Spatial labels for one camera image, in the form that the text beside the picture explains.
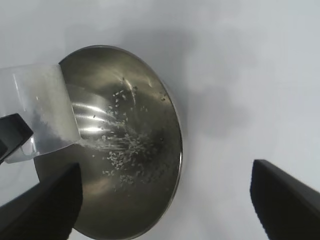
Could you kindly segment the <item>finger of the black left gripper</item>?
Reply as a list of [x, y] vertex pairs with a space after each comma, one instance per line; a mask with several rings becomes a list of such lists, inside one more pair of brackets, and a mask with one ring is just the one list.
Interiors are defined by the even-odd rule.
[[34, 132], [18, 114], [0, 118], [0, 162], [15, 163], [30, 160], [30, 153], [24, 153], [24, 144]]

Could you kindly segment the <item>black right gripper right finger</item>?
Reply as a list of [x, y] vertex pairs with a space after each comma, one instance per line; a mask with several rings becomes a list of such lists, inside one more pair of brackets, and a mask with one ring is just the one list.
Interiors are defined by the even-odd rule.
[[250, 198], [270, 240], [318, 240], [320, 194], [267, 160], [252, 165]]

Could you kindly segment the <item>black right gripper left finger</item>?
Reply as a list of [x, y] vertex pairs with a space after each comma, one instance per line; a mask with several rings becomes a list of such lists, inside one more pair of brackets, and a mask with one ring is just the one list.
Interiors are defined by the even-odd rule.
[[2, 240], [66, 240], [83, 203], [81, 168], [63, 168], [0, 208]]

